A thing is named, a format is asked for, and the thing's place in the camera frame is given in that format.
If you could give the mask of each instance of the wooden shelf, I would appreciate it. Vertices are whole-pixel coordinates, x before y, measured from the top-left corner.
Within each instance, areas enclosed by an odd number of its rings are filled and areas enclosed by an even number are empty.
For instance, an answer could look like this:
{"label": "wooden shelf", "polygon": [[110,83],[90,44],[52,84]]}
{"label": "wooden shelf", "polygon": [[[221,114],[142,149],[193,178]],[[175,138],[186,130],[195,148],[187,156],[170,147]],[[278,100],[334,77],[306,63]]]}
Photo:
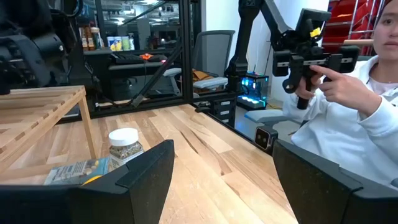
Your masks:
{"label": "wooden shelf", "polygon": [[77,103],[90,154],[95,156],[83,86],[11,90],[0,96],[0,172],[28,150]]}

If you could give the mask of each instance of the wall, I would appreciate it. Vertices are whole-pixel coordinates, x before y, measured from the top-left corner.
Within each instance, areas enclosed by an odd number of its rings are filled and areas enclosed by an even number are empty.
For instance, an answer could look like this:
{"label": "wall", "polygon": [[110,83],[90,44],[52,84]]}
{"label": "wall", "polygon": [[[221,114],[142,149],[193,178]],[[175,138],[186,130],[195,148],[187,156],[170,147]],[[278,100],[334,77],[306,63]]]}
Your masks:
{"label": "wall", "polygon": [[[326,11],[328,9],[329,0],[275,0],[277,7],[285,19],[287,25],[295,28],[299,19],[302,8],[312,8]],[[238,33],[240,17],[238,14],[238,0],[202,0],[202,30],[218,30],[231,29]],[[267,59],[270,52],[270,33],[268,26],[260,13],[253,23],[251,32],[251,40],[249,42],[247,60],[249,70],[254,70],[256,65],[256,72],[264,73],[272,76],[272,51],[267,66]],[[233,39],[231,53],[229,58],[232,58],[235,52],[236,34]],[[282,82],[285,77],[272,77],[271,97],[283,101],[287,96],[282,88]]]}

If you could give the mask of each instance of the white jacket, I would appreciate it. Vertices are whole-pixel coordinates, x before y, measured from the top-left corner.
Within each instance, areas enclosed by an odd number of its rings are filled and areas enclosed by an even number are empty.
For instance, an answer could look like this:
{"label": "white jacket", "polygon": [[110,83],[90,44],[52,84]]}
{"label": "white jacket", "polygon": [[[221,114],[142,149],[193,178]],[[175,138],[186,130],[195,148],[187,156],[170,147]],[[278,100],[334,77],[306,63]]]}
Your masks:
{"label": "white jacket", "polygon": [[[347,75],[372,90],[369,71],[377,61],[373,57]],[[285,115],[310,121],[292,136],[296,146],[384,185],[398,178],[398,88],[384,93],[380,107],[366,119],[356,110],[327,102],[320,90],[306,110],[297,109],[297,101],[296,94],[289,96]]]}

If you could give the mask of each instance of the woman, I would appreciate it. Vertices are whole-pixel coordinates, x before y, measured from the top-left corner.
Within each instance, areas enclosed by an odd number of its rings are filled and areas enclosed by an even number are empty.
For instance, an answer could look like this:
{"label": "woman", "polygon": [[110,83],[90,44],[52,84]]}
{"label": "woman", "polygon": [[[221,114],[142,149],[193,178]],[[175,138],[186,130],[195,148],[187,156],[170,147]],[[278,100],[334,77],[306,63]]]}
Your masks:
{"label": "woman", "polygon": [[[309,120],[293,135],[295,145],[390,185],[398,179],[398,0],[386,2],[374,31],[378,56],[346,75],[311,67],[315,88],[305,90],[302,80],[284,113]],[[332,82],[321,84],[322,74]],[[297,109],[298,96],[310,100],[306,110]]]}

